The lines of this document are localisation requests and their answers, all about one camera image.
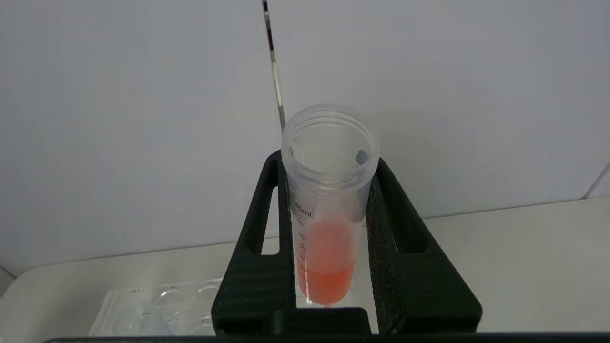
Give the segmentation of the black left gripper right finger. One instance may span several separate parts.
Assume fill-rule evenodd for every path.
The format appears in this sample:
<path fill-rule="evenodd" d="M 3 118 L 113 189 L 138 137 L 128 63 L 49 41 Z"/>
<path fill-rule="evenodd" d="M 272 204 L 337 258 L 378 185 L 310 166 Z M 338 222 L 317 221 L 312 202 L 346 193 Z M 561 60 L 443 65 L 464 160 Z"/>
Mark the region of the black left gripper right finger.
<path fill-rule="evenodd" d="M 369 269 L 381 334 L 474 333 L 482 305 L 380 159 L 366 207 Z"/>

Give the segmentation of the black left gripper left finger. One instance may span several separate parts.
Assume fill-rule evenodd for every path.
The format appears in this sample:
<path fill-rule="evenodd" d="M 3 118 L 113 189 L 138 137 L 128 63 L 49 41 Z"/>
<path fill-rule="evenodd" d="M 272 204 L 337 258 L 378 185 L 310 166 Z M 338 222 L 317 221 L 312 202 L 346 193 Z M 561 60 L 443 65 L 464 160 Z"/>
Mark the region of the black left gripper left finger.
<path fill-rule="evenodd" d="M 277 190 L 279 251 L 265 255 L 262 248 L 274 190 Z M 262 167 L 240 236 L 212 304 L 215 333 L 270 334 L 273 315 L 296 307 L 294 267 L 286 172 L 281 152 L 276 151 Z"/>

